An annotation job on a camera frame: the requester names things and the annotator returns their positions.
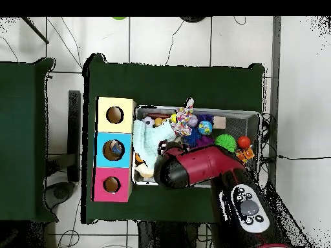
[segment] black pole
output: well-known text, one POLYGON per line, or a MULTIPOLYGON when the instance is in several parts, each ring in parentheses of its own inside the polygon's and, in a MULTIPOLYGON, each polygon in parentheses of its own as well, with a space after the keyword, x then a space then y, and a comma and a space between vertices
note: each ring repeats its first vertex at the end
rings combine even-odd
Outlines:
POLYGON ((32 22, 27 17, 21 17, 21 18, 46 44, 49 44, 49 41, 45 38, 45 36, 32 24, 32 22))

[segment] blue box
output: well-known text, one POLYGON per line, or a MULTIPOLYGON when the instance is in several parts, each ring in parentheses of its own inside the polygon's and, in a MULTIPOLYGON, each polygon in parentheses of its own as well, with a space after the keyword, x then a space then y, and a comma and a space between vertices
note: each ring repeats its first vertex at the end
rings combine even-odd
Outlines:
POLYGON ((132 134, 98 132, 96 138, 97 149, 94 150, 94 153, 96 152, 96 167, 131 167, 131 139, 132 134), (124 146, 124 154, 119 160, 109 161, 103 155, 103 146, 110 140, 117 140, 124 146))

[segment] round hole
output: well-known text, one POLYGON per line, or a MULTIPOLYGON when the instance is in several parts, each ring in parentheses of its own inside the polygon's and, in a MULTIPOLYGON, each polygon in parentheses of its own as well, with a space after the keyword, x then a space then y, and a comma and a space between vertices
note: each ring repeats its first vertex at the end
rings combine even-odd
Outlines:
POLYGON ((107 110, 106 118, 110 123, 120 123, 123 121, 124 113, 119 107, 110 107, 107 110))
POLYGON ((121 187, 120 181, 116 177, 108 177, 103 181, 103 188, 110 193, 117 192, 121 187))
POLYGON ((124 145, 117 139, 106 141, 102 148, 102 153, 109 161, 118 161, 124 155, 124 145))

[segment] dark green tablecloth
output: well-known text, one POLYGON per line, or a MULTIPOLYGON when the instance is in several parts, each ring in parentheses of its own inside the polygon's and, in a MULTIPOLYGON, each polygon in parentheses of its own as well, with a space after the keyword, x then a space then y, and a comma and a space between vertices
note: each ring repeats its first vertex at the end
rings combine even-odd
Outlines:
POLYGON ((45 76, 53 63, 0 62, 0 220, 54 221, 43 203, 45 76))
POLYGON ((132 98, 137 105, 181 107, 188 97, 194 107, 261 112, 264 68, 157 67, 105 63, 93 54, 83 68, 82 214, 87 221, 163 220, 213 222, 209 189, 163 189, 134 185, 128 203, 91 201, 96 96, 132 98))

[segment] red ball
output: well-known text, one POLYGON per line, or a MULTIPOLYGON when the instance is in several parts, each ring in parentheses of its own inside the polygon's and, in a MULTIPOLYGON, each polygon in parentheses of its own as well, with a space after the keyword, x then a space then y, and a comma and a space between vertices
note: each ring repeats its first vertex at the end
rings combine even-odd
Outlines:
POLYGON ((247 136, 241 136, 238 139, 238 146, 241 147, 242 149, 247 149, 250 147, 251 140, 247 136))

